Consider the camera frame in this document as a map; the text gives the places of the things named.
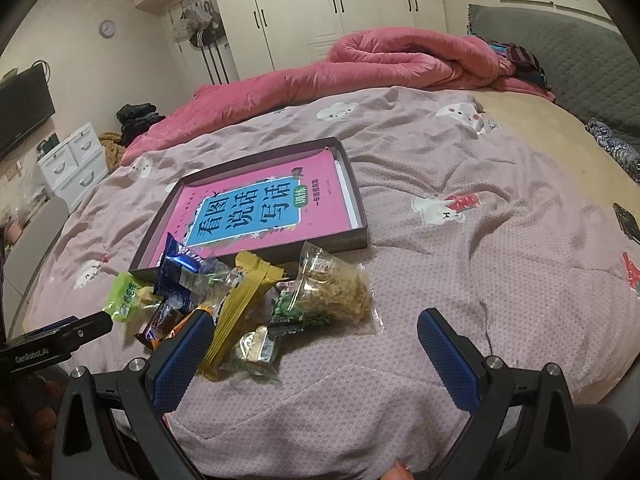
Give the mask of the person right hand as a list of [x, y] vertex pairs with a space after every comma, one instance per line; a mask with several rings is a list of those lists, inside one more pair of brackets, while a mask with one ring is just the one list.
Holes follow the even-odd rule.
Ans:
[[398, 458], [393, 466], [382, 475], [381, 480], [414, 480], [414, 475], [409, 466]]

